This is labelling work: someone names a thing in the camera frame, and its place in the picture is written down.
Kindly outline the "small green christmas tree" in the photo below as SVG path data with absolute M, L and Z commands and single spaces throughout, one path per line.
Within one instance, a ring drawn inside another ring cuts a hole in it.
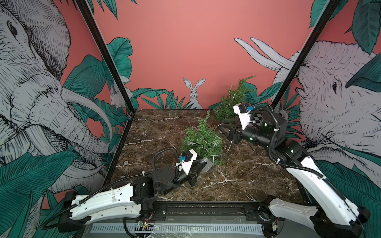
M 233 107 L 236 104 L 241 104 L 248 101 L 247 98 L 251 93 L 256 91 L 256 87 L 251 87 L 247 80 L 255 78 L 251 76 L 239 80 L 237 89 L 233 90 L 232 88 L 228 89 L 228 95 L 222 97 L 220 103 L 213 109 L 215 119 L 222 122 L 224 119 L 233 119 L 236 117 Z

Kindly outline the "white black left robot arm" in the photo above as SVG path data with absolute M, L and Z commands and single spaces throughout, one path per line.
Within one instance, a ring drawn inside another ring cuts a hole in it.
M 159 194 L 166 195 L 185 182 L 195 186 L 198 176 L 212 166 L 209 159 L 200 159 L 193 149 L 178 155 L 177 159 L 174 167 L 156 168 L 156 158 L 153 157 L 151 172 L 131 176 L 132 182 L 117 188 L 110 183 L 89 195 L 68 192 L 63 209 L 46 219 L 41 230 L 57 228 L 60 233 L 68 233 L 107 219 L 125 217 L 138 221 L 152 218 L 155 213 L 153 203 Z

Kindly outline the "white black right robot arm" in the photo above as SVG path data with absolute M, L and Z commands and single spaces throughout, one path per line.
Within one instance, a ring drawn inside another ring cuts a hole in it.
M 286 169 L 314 198 L 314 206 L 269 197 L 265 210 L 314 230 L 321 238 L 359 238 L 370 211 L 346 198 L 315 164 L 300 143 L 287 139 L 288 121 L 270 105 L 238 103 L 237 117 L 225 120 L 220 131 L 236 144 L 241 140 L 263 147 L 272 162 Z

